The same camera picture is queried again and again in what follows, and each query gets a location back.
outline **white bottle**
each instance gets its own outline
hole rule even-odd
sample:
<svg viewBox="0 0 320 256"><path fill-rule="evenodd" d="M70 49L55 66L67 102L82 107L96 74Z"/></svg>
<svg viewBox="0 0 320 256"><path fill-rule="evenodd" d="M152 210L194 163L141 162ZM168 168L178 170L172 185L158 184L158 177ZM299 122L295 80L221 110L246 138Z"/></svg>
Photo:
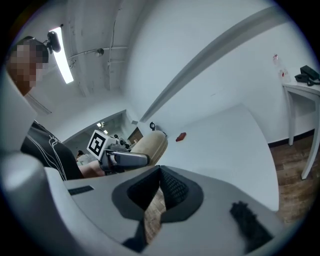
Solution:
<svg viewBox="0 0 320 256"><path fill-rule="evenodd" d="M281 58L278 56L278 54L273 55L273 63L275 65L276 71L278 73L278 76L280 78L281 83L290 83L291 78L289 75L288 70L284 66Z"/></svg>

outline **black foam insert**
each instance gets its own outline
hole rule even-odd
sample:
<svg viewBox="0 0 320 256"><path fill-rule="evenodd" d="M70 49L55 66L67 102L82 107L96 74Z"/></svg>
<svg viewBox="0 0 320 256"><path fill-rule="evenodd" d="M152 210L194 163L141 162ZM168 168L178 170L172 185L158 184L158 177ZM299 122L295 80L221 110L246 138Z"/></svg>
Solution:
<svg viewBox="0 0 320 256"><path fill-rule="evenodd" d="M119 184L112 192L114 205L124 218L139 221L134 237L123 242L124 246L135 252L142 252L148 245L144 214L159 187L166 206L166 212L161 215L161 223L187 220L204 200L204 193L197 183L166 166L155 166Z"/></svg>

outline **black telephone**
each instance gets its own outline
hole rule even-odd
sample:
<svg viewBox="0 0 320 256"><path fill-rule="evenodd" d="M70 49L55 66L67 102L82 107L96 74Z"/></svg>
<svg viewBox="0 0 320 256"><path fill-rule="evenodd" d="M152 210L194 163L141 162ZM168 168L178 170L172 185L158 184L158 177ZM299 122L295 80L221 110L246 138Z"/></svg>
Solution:
<svg viewBox="0 0 320 256"><path fill-rule="evenodd" d="M305 65L300 68L301 74L295 76L295 80L300 83L306 83L308 86L320 85L320 75L311 67Z"/></svg>

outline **white desk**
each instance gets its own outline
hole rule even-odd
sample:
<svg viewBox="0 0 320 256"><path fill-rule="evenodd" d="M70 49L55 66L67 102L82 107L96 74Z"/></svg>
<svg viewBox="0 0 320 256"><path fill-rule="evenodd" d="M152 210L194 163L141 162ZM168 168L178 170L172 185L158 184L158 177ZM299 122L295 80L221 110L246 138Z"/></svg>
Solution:
<svg viewBox="0 0 320 256"><path fill-rule="evenodd" d="M294 143L294 136L295 136L295 102L293 100L292 94L297 94L303 96L307 99L314 101L315 103L315 127L314 127L314 136L312 147L310 150L309 158L306 162L304 170L301 174L301 178L305 179L311 167L315 161L319 142L320 142L320 134L319 134L319 127L320 127L320 85L313 85L307 86L306 83L302 82L290 82L282 84L285 90L287 105L288 105L288 113L289 113L289 145L291 146Z"/></svg>
<svg viewBox="0 0 320 256"><path fill-rule="evenodd" d="M176 142L180 133L184 140ZM279 209L275 164L258 124L237 105L172 133L158 161L231 183L272 211Z"/></svg>

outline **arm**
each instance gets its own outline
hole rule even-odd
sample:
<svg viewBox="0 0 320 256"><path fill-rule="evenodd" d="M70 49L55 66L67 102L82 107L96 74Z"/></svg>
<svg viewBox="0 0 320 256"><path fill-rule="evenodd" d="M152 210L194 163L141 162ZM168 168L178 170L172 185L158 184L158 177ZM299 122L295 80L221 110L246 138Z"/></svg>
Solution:
<svg viewBox="0 0 320 256"><path fill-rule="evenodd" d="M78 167L84 178L102 177L106 175L105 172L101 170L98 160Z"/></svg>

